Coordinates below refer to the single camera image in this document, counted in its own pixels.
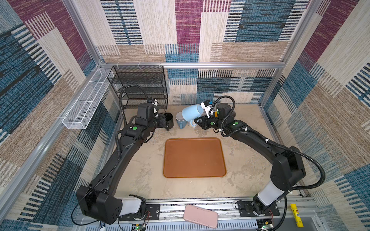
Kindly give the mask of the black mug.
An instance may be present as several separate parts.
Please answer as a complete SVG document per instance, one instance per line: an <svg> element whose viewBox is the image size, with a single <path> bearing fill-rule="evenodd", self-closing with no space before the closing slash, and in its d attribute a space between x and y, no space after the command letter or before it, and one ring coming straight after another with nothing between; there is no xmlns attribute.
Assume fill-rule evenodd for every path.
<svg viewBox="0 0 370 231"><path fill-rule="evenodd" d="M170 131L174 126L173 122L173 115L171 113L166 113L166 118L165 118L165 129L166 131Z"/></svg>

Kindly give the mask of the light blue mug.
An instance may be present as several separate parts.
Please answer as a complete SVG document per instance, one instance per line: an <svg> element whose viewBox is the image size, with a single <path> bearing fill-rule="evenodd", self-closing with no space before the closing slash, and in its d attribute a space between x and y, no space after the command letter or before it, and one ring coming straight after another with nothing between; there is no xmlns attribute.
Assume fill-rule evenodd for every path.
<svg viewBox="0 0 370 231"><path fill-rule="evenodd" d="M190 122L198 117L200 117L204 112L201 105L191 105L182 110L182 116L185 121Z"/></svg>

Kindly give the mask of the blue patterned mug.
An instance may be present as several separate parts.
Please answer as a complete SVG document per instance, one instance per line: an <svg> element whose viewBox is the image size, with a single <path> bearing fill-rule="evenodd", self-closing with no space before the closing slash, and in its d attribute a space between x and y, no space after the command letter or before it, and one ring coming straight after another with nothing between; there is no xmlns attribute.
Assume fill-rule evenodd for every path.
<svg viewBox="0 0 370 231"><path fill-rule="evenodd" d="M184 119L182 112L177 113L175 116L175 119L176 119L177 125L179 126L181 130L184 129L188 124L188 122Z"/></svg>

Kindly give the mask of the white faceted mug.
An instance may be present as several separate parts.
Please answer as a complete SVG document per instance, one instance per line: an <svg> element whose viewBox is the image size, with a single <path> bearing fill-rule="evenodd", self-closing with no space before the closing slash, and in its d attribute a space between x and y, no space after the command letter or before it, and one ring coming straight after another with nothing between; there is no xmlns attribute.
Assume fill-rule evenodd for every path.
<svg viewBox="0 0 370 231"><path fill-rule="evenodd" d="M192 127L192 128L196 128L198 126L198 124L195 121L191 120L191 121L189 121L189 126Z"/></svg>

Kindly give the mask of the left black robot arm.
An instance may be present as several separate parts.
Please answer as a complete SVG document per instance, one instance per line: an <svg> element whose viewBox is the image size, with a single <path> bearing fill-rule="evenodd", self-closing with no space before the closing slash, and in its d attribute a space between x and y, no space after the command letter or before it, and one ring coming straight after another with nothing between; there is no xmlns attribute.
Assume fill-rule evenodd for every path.
<svg viewBox="0 0 370 231"><path fill-rule="evenodd" d="M150 216L145 198L133 194L123 199L115 198L119 181L134 154L151 140L156 129L166 127L166 115L158 113L154 99L138 85L124 87L121 92L130 88L139 89L146 102L138 106L137 115L129 122L125 121L124 128L116 133L116 149L98 175L88 186L80 186L76 192L76 206L93 222L111 225L121 216L137 220L147 220Z"/></svg>

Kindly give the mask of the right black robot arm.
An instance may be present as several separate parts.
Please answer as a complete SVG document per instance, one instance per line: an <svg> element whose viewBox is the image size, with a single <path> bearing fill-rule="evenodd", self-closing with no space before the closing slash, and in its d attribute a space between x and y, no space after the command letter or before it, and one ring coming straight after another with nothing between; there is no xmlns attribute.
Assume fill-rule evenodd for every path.
<svg viewBox="0 0 370 231"><path fill-rule="evenodd" d="M198 107L201 109L193 121L203 130L214 129L222 137L230 137L261 154L272 164L270 180L267 185L254 196L251 203L256 216L263 216L292 191L308 190L321 186L326 173L321 164L312 157L303 154L294 146L286 147L276 143L254 130L246 122L235 119L235 106L223 103L219 97L215 102L206 100ZM320 172L319 180L311 185L297 186L306 176L303 159L313 163Z"/></svg>

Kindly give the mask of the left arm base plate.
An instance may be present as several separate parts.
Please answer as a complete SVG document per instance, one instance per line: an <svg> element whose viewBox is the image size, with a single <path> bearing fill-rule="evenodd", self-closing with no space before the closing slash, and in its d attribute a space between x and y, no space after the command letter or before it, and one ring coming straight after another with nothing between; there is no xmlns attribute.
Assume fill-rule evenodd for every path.
<svg viewBox="0 0 370 231"><path fill-rule="evenodd" d="M119 221L159 220L160 204L146 204L137 213L122 215Z"/></svg>

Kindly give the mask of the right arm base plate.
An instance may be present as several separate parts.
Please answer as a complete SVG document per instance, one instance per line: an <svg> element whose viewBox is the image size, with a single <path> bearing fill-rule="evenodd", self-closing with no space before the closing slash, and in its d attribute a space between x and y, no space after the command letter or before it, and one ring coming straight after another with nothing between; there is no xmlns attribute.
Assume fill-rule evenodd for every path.
<svg viewBox="0 0 370 231"><path fill-rule="evenodd" d="M241 217L264 217L271 216L271 213L274 217L280 215L276 202L273 202L269 206L265 206L260 202L239 200L235 205Z"/></svg>

